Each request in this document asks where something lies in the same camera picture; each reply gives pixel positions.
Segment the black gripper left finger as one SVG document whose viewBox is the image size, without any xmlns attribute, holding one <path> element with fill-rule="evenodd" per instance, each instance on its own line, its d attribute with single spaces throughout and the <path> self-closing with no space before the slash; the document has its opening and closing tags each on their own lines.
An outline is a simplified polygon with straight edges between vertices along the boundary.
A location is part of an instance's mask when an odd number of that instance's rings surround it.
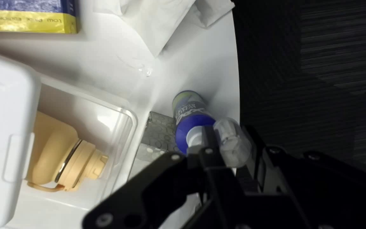
<svg viewBox="0 0 366 229">
<path fill-rule="evenodd" d="M 219 153 L 222 138 L 204 127 L 201 147 L 182 157 L 166 152 L 82 219 L 82 229 L 157 229 L 189 195 L 207 200 L 190 229 L 236 229 L 245 223 L 243 194 Z"/>
</svg>

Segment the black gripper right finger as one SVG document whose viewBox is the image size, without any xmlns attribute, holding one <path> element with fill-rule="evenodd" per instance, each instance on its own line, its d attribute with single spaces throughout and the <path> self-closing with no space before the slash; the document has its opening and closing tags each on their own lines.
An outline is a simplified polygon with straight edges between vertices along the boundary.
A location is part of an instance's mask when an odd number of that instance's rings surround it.
<svg viewBox="0 0 366 229">
<path fill-rule="evenodd" d="M 242 127 L 254 189 L 236 205 L 242 229 L 366 229 L 366 168 L 316 150 L 289 154 Z"/>
</svg>

